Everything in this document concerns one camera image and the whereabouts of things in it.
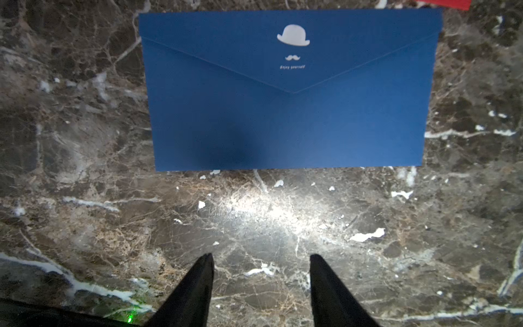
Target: red object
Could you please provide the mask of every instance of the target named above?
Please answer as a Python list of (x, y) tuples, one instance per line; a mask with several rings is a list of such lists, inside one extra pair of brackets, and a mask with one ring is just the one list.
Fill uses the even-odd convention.
[(424, 0), (424, 2), (461, 10), (469, 10), (471, 1), (472, 0)]

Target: white hat graphic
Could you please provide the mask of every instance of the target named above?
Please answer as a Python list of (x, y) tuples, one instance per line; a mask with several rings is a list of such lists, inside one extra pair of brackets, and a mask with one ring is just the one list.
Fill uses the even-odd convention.
[(299, 25), (287, 25), (283, 29), (283, 35), (278, 34), (278, 40), (285, 44), (297, 47), (308, 46), (310, 40), (305, 40), (305, 29)]

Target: blue envelope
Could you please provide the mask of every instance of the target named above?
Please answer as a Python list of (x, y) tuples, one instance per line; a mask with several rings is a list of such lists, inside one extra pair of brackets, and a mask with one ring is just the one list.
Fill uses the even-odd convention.
[(439, 9), (140, 15), (157, 171), (421, 165)]

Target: envelope flap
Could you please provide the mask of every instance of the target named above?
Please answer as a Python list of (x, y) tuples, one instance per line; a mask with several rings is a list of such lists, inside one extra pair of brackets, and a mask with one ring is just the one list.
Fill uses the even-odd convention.
[(141, 14), (140, 35), (296, 93), (439, 33), (440, 9)]

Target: marble floor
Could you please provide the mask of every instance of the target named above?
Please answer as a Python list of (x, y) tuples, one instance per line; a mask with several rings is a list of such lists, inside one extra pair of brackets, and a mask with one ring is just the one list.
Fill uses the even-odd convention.
[(421, 167), (154, 170), (139, 13), (377, 3), (0, 0), (0, 297), (140, 324), (212, 252), (208, 326), (307, 327), (320, 253), (384, 327), (522, 326), (519, 0), (445, 10)]

